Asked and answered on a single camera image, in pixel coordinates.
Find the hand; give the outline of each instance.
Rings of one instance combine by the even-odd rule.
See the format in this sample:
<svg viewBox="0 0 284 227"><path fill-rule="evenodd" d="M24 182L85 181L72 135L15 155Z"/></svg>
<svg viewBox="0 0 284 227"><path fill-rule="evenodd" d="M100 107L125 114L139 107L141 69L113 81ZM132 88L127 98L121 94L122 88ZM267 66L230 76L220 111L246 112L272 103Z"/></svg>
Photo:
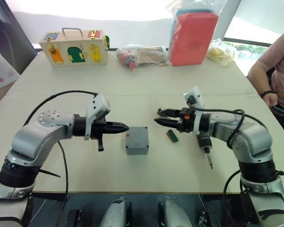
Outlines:
<svg viewBox="0 0 284 227"><path fill-rule="evenodd" d="M278 95L274 93L268 93L264 95L263 100L266 102L267 106L271 107L272 105L278 104Z"/></svg>

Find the chair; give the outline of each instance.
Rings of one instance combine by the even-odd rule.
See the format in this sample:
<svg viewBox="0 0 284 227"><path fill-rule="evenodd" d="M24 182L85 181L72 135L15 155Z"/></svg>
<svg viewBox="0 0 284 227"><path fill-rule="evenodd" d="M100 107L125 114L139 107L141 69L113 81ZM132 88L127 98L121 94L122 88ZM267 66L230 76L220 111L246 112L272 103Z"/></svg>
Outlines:
<svg viewBox="0 0 284 227"><path fill-rule="evenodd" d="M37 55L31 43L17 29L0 20L0 53L21 74Z"/></svg>

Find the screwdriver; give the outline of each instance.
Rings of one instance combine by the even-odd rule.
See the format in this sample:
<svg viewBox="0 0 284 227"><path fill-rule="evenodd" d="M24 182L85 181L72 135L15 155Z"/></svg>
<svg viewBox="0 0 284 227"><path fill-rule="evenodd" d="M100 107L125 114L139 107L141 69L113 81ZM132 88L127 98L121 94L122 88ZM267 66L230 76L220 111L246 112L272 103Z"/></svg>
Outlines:
<svg viewBox="0 0 284 227"><path fill-rule="evenodd" d="M205 154L207 155L208 164L210 165L210 168L213 169L213 163L212 159L210 158L210 149L212 146L212 141L210 139L210 136L206 132L200 132L199 135L197 135L197 140L199 147L204 150Z"/></svg>

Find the metal handle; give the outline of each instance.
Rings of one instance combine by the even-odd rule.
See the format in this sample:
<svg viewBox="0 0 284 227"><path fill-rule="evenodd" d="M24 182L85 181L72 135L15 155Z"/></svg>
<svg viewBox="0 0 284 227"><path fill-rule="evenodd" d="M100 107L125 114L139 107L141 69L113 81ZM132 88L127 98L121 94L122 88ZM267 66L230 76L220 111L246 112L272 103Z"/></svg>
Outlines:
<svg viewBox="0 0 284 227"><path fill-rule="evenodd" d="M62 28L63 35L65 35L65 32L64 32L65 29L69 29L69 30L79 30L80 33L81 33L81 36L83 36L83 33L82 33L82 31L81 31L80 28L77 28L77 27L63 27L63 28Z"/></svg>

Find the robotic arm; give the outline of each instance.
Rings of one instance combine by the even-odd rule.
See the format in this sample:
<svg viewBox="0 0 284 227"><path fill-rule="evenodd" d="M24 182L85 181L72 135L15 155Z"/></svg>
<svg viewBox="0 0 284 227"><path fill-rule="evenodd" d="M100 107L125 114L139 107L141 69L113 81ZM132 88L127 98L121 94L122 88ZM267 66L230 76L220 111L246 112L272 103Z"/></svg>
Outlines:
<svg viewBox="0 0 284 227"><path fill-rule="evenodd" d="M206 132L227 142L240 121L240 115L196 111L195 108L202 107L204 103L197 87L184 97L190 108L161 111L163 115L179 120L160 117L155 121L180 132ZM230 144L245 187L241 201L247 220L262 227L283 227L284 189L279 175L284 173L275 169L270 149L272 138L268 130L260 124L244 121Z"/></svg>
<svg viewBox="0 0 284 227"><path fill-rule="evenodd" d="M35 179L52 147L59 140L82 136L97 139L103 151L103 134L129 128L119 122L106 122L109 103L99 94L87 107L86 117L60 111L42 113L38 122L28 124L15 135L0 172L0 226L27 226L32 211L30 196Z"/></svg>

